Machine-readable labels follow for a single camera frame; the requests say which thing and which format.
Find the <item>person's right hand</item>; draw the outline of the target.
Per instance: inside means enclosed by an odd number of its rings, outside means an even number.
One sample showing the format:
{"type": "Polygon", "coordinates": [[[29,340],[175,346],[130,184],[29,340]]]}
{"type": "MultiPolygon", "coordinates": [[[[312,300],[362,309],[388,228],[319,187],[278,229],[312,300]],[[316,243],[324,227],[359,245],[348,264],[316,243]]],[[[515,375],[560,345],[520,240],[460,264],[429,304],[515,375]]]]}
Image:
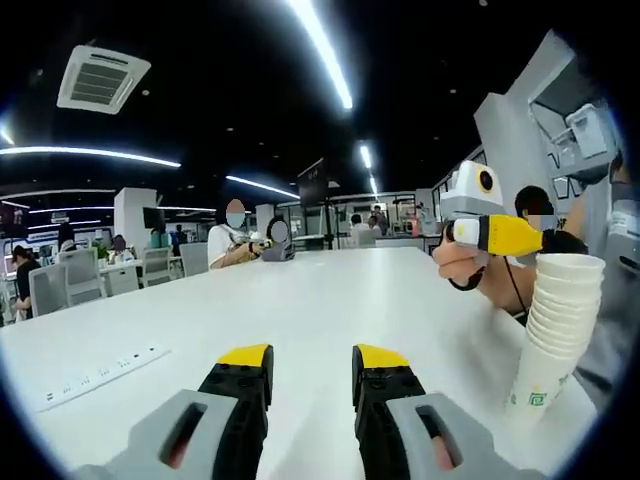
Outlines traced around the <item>person's right hand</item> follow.
{"type": "Polygon", "coordinates": [[[432,258],[441,278],[448,280],[457,290],[476,289],[483,277],[486,262],[483,252],[453,240],[454,223],[449,222],[442,232],[441,242],[432,258]]]}

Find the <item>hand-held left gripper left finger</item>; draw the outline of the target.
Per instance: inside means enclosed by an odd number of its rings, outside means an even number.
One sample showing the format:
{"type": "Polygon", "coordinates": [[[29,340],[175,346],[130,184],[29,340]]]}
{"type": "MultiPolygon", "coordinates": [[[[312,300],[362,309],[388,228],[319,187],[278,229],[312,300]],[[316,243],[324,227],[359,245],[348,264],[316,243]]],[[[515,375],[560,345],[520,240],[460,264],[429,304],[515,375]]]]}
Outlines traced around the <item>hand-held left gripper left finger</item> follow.
{"type": "Polygon", "coordinates": [[[197,390],[181,390],[135,424],[127,447],[76,479],[254,479],[268,432],[273,347],[234,348],[197,390]]]}

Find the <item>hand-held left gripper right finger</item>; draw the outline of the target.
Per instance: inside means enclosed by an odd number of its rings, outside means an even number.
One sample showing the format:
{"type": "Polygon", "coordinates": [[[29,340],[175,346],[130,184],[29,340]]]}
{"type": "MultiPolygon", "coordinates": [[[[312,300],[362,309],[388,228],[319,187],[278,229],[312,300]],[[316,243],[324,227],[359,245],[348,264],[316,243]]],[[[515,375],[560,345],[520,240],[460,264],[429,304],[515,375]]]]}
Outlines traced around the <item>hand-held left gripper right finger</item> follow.
{"type": "Polygon", "coordinates": [[[502,458],[491,432],[453,400],[427,393],[397,352],[352,350],[355,436],[367,479],[542,479],[502,458]]]}

